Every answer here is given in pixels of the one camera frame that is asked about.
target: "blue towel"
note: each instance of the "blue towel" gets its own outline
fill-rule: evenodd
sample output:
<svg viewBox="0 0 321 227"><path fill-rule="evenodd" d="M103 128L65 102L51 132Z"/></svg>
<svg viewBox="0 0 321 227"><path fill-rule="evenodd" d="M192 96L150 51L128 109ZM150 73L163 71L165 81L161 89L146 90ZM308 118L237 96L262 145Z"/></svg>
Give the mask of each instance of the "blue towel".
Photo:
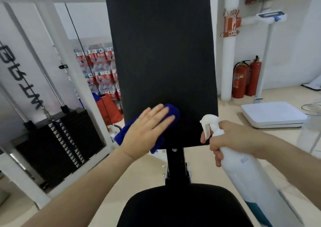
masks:
<svg viewBox="0 0 321 227"><path fill-rule="evenodd" d="M167 117L171 116L171 115L175 115L175 120L168 126L168 128L172 127L178 120L179 120L179 116L180 116L180 111L171 104L164 104L164 107L168 107L169 111L168 114L164 117L163 120L165 120ZM138 117L136 117L135 119L133 119L132 121L130 121L126 126L123 127L123 129L118 133L117 136L115 136L115 141L118 143L118 145L121 145L123 142L123 139L128 131L128 129L130 128L130 126L135 122L135 120ZM164 144L164 136L163 134L161 134L158 139L156 140L156 143L154 145L154 147L150 150L151 153L155 153L157 149L160 148L160 146L162 146Z"/></svg>

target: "white spray bottle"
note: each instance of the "white spray bottle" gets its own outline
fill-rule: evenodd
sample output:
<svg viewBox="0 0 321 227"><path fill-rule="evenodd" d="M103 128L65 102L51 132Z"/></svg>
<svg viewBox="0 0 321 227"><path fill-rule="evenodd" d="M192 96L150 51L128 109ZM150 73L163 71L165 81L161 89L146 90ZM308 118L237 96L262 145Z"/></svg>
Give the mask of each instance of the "white spray bottle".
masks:
<svg viewBox="0 0 321 227"><path fill-rule="evenodd" d="M224 134L219 128L220 119L205 115L202 124L206 140ZM240 193L256 219L267 227L303 227L303 221L283 193L278 190L260 162L251 155L221 147L224 159L222 168Z"/></svg>

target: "black backrest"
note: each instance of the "black backrest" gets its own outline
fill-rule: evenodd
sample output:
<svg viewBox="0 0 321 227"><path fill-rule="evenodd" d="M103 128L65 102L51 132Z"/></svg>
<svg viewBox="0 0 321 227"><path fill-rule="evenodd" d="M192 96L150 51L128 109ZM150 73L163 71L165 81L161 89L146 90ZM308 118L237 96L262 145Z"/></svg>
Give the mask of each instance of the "black backrest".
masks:
<svg viewBox="0 0 321 227"><path fill-rule="evenodd" d="M200 144L205 114L218 114L210 0L106 0L125 122L171 103L179 123L164 148Z"/></svg>

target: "red fire extinguisher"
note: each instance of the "red fire extinguisher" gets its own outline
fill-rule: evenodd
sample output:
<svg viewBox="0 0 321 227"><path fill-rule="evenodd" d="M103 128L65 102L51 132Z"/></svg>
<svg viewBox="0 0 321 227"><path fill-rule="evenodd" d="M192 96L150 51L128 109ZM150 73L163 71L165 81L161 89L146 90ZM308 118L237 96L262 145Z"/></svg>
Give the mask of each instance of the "red fire extinguisher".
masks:
<svg viewBox="0 0 321 227"><path fill-rule="evenodd" d="M249 69L249 65L246 63L246 61L238 62L234 66L232 97L235 99L241 99L245 94L247 74Z"/></svg>
<svg viewBox="0 0 321 227"><path fill-rule="evenodd" d="M262 62L259 61L259 57L255 56L255 59L249 67L249 79L247 81L245 95L253 96L256 94L257 83L259 81Z"/></svg>

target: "hand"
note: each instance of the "hand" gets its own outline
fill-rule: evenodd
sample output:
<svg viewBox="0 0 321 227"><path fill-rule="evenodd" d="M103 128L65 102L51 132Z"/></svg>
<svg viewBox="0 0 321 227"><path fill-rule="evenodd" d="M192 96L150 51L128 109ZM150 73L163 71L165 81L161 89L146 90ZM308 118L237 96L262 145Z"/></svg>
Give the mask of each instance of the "hand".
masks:
<svg viewBox="0 0 321 227"><path fill-rule="evenodd" d="M219 127L224 130L221 136L210 138L210 150L215 154L215 162L217 167L221 167L223 154L220 147L229 147L235 151L251 154L256 158L264 159L264 150L266 145L273 143L271 140L275 138L267 133L248 128L233 122L224 120L219 122ZM201 143L205 143L205 134L202 132Z"/></svg>
<svg viewBox="0 0 321 227"><path fill-rule="evenodd" d="M139 159L150 151L157 138L173 122L175 116L167 117L159 123L169 109L159 104L153 109L145 109L127 131L120 148L134 160Z"/></svg>

